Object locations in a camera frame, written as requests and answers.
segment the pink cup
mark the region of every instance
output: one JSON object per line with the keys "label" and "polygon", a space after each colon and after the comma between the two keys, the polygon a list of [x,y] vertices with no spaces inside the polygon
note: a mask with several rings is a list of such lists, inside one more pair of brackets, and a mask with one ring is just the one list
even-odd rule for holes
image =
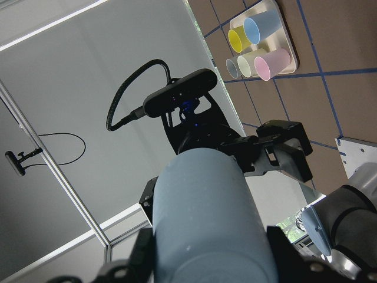
{"label": "pink cup", "polygon": [[258,56],[254,60],[255,70],[263,81],[276,76],[290,64],[290,55],[283,48]]}

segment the light blue cylinder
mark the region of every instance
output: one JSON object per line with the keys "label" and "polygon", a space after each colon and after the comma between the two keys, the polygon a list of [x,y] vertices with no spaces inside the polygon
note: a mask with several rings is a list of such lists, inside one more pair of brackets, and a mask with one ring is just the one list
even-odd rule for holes
{"label": "light blue cylinder", "polygon": [[236,161],[213,149],[175,157],[154,189],[156,283],[277,282],[260,216]]}
{"label": "light blue cylinder", "polygon": [[281,26],[282,23],[276,10],[256,14],[246,18],[243,22],[246,37],[253,44],[258,44],[269,37]]}

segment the bolt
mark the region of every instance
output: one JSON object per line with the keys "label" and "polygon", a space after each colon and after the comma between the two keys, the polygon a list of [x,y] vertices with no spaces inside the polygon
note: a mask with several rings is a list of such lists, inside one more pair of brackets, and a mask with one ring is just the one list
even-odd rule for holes
{"label": "bolt", "polygon": [[372,282],[377,282],[377,273],[371,272],[368,274],[368,279]]}
{"label": "bolt", "polygon": [[319,264],[318,262],[313,262],[310,265],[310,270],[313,272],[322,272],[324,270],[324,267],[322,264]]}

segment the yellow cup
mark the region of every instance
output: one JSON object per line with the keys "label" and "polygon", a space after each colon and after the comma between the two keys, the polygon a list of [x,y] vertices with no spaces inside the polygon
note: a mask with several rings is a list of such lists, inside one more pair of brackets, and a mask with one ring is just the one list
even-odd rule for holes
{"label": "yellow cup", "polygon": [[242,50],[245,50],[250,46],[251,42],[247,39],[243,25],[233,28],[228,32],[228,39],[230,46],[237,53],[241,53]]}

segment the cup opening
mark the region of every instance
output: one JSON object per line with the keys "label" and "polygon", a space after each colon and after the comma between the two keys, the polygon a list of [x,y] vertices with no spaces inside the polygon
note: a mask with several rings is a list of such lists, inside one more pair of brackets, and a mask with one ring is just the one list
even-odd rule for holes
{"label": "cup opening", "polygon": [[254,61],[255,70],[257,71],[259,77],[263,81],[268,81],[271,79],[271,71],[267,62],[262,57],[256,57]]}
{"label": "cup opening", "polygon": [[243,28],[245,30],[246,37],[253,44],[258,44],[260,42],[260,31],[258,25],[251,18],[246,18],[243,23]]}
{"label": "cup opening", "polygon": [[250,68],[249,63],[244,58],[244,56],[239,56],[237,59],[238,67],[240,68],[241,73],[247,77],[250,78],[252,76],[252,69]]}
{"label": "cup opening", "polygon": [[241,38],[239,37],[239,35],[234,30],[231,29],[228,32],[228,39],[229,39],[230,46],[232,46],[233,50],[235,50],[235,52],[237,53],[240,53],[242,51],[242,43],[241,43]]}
{"label": "cup opening", "polygon": [[232,78],[239,77],[237,66],[234,64],[234,62],[231,59],[226,60],[226,68],[228,69],[228,72]]}

